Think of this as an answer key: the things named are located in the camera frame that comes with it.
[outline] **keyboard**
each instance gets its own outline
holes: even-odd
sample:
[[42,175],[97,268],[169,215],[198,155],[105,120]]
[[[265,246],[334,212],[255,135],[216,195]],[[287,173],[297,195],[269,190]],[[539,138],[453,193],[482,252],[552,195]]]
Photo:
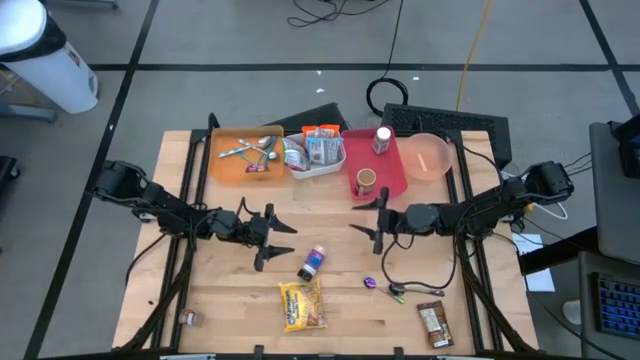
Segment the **keyboard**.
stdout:
[[591,277],[596,330],[640,339],[640,285],[599,273]]
[[511,162],[509,121],[505,117],[387,104],[381,125],[393,127],[396,136],[410,136],[420,129],[423,132],[484,130],[489,134],[497,165],[502,169]]

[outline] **white trash can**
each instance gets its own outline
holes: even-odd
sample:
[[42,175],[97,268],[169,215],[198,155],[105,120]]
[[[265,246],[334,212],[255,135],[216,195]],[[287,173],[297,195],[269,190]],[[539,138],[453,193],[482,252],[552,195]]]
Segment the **white trash can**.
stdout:
[[38,0],[0,0],[0,63],[70,114],[98,103],[98,78]]

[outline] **wooden tabletop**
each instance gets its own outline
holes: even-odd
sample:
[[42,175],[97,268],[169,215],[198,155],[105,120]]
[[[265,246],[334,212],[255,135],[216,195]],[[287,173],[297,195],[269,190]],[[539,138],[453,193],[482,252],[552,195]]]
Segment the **wooden tabletop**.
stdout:
[[[180,190],[189,136],[188,131],[164,134],[153,177],[175,195]],[[471,150],[492,157],[485,132],[463,132],[463,139]],[[485,159],[471,154],[466,157],[474,194],[498,184],[495,169]],[[464,199],[455,158],[454,170],[459,198]],[[195,189],[196,178],[192,179],[191,189]],[[449,202],[444,179],[422,182],[408,176],[408,182],[408,190],[391,200],[390,208],[404,211],[411,203]],[[275,205],[279,219],[296,228],[298,234],[271,232],[270,243],[293,247],[296,251],[265,263],[264,271],[258,273],[253,270],[255,248],[215,239],[199,240],[187,308],[203,315],[204,322],[198,327],[184,327],[181,352],[250,353],[254,345],[261,344],[267,353],[391,354],[394,347],[401,346],[407,354],[473,354],[459,266],[442,298],[455,341],[449,348],[431,348],[416,309],[417,304],[440,298],[407,293],[406,303],[401,305],[382,291],[363,286],[363,278],[371,276],[379,287],[386,287],[380,269],[381,256],[373,254],[372,242],[348,224],[375,227],[377,213],[351,210],[354,203],[349,196],[345,169],[307,180],[295,180],[287,172],[278,181],[231,186],[209,178],[204,201],[210,208],[236,209],[242,196],[247,198],[247,205],[253,211],[263,211],[269,202]],[[496,232],[511,238],[506,225],[498,225]],[[155,223],[143,224],[136,252],[142,251],[158,235]],[[400,237],[405,244],[408,240],[407,236]],[[391,238],[386,237],[385,246],[390,243]],[[129,340],[158,302],[168,244],[167,240],[157,246],[132,271],[114,346]],[[488,238],[484,244],[496,304],[522,338],[537,347],[513,245],[498,237]],[[298,280],[296,273],[315,245],[327,250],[318,276],[328,327],[284,333],[278,283]],[[394,248],[387,258],[387,269],[397,281],[442,284],[451,272],[452,260],[452,239],[432,235],[416,238],[410,250]],[[171,306],[167,313],[169,320],[174,316],[174,309],[175,306]],[[479,301],[478,309],[484,346],[491,348],[486,312]],[[163,345],[169,342],[170,324],[171,321],[167,321],[165,325]]]

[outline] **gray floor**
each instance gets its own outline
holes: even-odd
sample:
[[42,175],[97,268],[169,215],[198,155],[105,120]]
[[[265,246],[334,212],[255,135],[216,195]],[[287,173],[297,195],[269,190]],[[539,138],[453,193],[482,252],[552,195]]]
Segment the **gray floor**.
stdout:
[[[301,0],[322,9],[323,4]],[[129,61],[149,0],[100,6],[51,5],[52,16],[92,64]],[[463,63],[480,23],[483,2],[406,0],[395,62]],[[640,63],[640,3],[592,0],[620,63]],[[305,29],[287,25],[300,13],[290,1],[161,0],[141,57],[143,64],[382,63],[387,60],[399,1],[360,17]],[[350,1],[350,10],[368,3]],[[495,0],[476,63],[605,64],[578,1]],[[82,189],[124,73],[99,72],[100,104],[55,124],[0,120],[0,154],[19,159],[23,175],[0,209],[0,358],[18,359],[40,311],[75,215]],[[109,151],[153,172],[166,130],[202,127],[214,111],[223,126],[258,125],[335,101],[355,127],[379,122],[364,101],[380,71],[138,71]],[[454,109],[459,72],[398,71],[410,103]],[[636,93],[640,73],[625,74]],[[374,102],[399,102],[380,86]],[[588,152],[588,124],[624,121],[629,110],[610,72],[471,72],[462,110],[506,116],[514,163],[568,162]],[[534,221],[561,236],[595,224],[590,174],[575,179],[569,221],[535,211]],[[41,356],[106,351],[111,345],[139,224],[127,211],[94,202],[64,284]],[[545,242],[554,238],[542,234]],[[557,292],[537,294],[559,312],[578,296],[577,266],[552,270]],[[579,342],[531,304],[541,347],[580,354]]]

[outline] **orange tray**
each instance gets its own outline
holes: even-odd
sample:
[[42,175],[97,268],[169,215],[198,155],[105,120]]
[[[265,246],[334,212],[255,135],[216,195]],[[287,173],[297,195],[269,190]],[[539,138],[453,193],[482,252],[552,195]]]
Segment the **orange tray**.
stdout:
[[[282,136],[284,129],[279,125],[260,126],[252,128],[218,128],[211,133],[211,155],[209,156],[209,176],[213,176],[222,182],[241,182],[250,180],[276,179],[284,173],[284,145]],[[261,173],[247,173],[249,162],[239,155],[229,155],[219,158],[218,154],[229,151],[243,145],[238,139],[244,139],[251,144],[257,144],[264,136],[277,136],[276,145],[272,151],[278,154],[277,160],[269,160],[268,171]],[[260,152],[248,149],[243,154],[254,163],[258,161]]]

